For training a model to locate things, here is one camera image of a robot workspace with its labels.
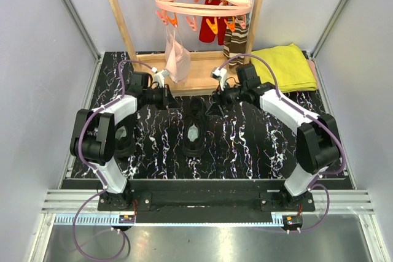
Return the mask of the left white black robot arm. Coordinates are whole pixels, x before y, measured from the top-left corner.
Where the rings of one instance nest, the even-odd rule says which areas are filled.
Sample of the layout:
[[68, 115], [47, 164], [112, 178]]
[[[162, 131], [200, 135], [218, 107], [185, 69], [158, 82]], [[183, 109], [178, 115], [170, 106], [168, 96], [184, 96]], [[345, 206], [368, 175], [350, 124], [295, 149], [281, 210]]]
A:
[[169, 71], [134, 72], [115, 99], [95, 109], [76, 114], [70, 143], [71, 155], [88, 166], [103, 186], [100, 196], [118, 210], [132, 206], [131, 186], [117, 159], [133, 153], [131, 122], [144, 106], [175, 109], [179, 106], [165, 78]]

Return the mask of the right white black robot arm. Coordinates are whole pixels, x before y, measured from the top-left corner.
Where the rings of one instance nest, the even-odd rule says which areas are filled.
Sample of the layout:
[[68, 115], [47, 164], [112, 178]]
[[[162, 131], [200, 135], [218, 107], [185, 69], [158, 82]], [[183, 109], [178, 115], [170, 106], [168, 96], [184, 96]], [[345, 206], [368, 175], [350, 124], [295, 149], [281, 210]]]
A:
[[276, 197], [284, 210], [294, 210], [317, 178], [341, 158], [337, 123], [329, 114], [319, 115], [294, 103], [272, 83], [261, 82], [252, 64], [239, 67], [236, 72], [239, 82], [232, 87], [227, 83], [226, 69], [212, 70], [211, 76], [219, 85], [207, 113], [225, 115], [234, 103], [247, 102], [275, 116], [295, 133], [297, 165]]

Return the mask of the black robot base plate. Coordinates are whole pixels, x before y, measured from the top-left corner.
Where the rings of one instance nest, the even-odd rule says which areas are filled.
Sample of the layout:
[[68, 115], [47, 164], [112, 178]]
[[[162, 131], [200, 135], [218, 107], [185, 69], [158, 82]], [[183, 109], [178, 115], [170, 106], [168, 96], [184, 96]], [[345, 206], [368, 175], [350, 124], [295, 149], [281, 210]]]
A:
[[292, 204], [279, 202], [282, 180], [131, 180], [129, 205], [116, 204], [107, 196], [98, 201], [100, 211], [136, 209], [139, 224], [174, 223], [263, 223], [272, 214], [315, 211], [311, 193], [297, 197]]

